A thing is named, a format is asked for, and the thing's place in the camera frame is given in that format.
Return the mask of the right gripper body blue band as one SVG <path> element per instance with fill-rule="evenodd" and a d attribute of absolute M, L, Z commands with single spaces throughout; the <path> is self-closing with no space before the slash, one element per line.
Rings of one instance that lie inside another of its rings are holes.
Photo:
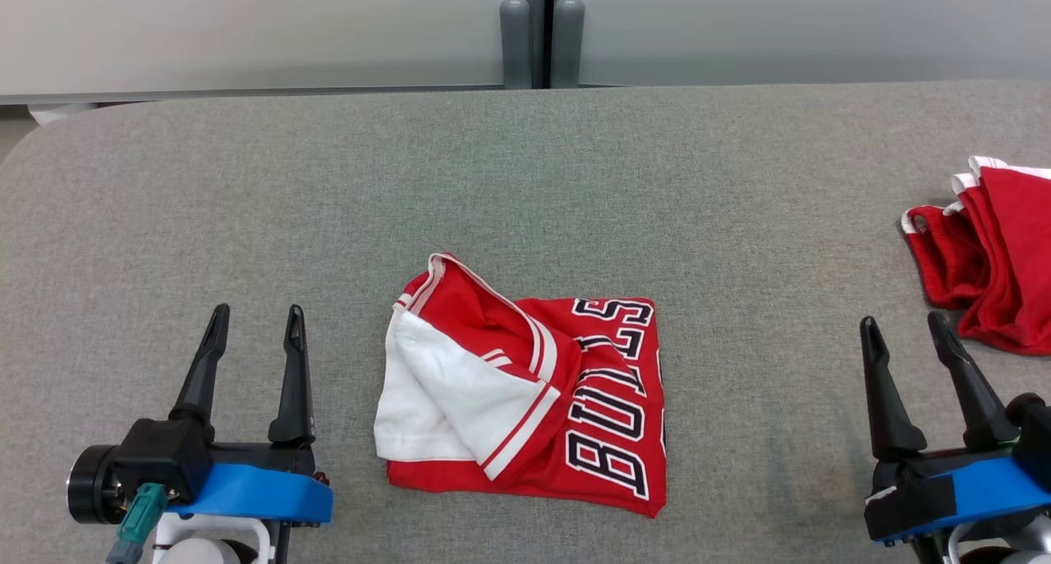
<path fill-rule="evenodd" d="M 1009 530 L 1049 510 L 1047 442 L 937 452 L 880 443 L 874 455 L 874 493 L 865 501 L 864 519 L 877 543 L 961 524 L 984 534 Z"/>

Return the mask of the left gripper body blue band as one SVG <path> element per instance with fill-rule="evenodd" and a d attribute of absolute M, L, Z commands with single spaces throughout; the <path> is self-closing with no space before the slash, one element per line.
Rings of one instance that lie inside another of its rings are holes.
<path fill-rule="evenodd" d="M 67 477 L 67 507 L 76 522 L 117 525 L 131 507 L 114 466 L 117 447 L 94 445 L 81 453 Z M 275 447 L 236 442 L 213 448 L 214 464 L 195 502 L 169 499 L 168 514 L 281 520 L 292 525 L 327 525 L 334 494 L 316 467 L 311 447 Z"/>

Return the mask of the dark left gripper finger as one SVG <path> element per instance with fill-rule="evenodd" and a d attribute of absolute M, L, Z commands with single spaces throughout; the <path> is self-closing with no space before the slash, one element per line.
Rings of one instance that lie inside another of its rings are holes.
<path fill-rule="evenodd" d="M 284 351 L 279 417 L 269 425 L 268 440 L 277 447 L 308 447 L 315 440 L 315 418 L 305 316 L 298 305 L 289 309 Z"/>
<path fill-rule="evenodd" d="M 225 354 L 232 316 L 229 305 L 217 305 L 203 338 L 195 351 L 184 383 L 172 410 L 170 420 L 192 420 L 202 427 L 206 442 L 213 442 L 215 429 L 211 424 L 218 362 Z"/>

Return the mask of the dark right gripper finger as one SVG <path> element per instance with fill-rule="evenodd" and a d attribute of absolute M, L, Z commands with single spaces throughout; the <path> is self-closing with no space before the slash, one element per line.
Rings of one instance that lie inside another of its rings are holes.
<path fill-rule="evenodd" d="M 872 316 L 860 321 L 870 446 L 877 460 L 908 458 L 927 448 L 926 438 L 912 424 L 889 370 L 890 352 Z"/>
<path fill-rule="evenodd" d="M 948 369 L 956 391 L 965 422 L 962 433 L 964 447 L 988 451 L 1017 439 L 1021 429 L 1009 421 L 1000 396 L 961 343 L 948 317 L 930 312 L 928 328 L 939 362 Z"/>

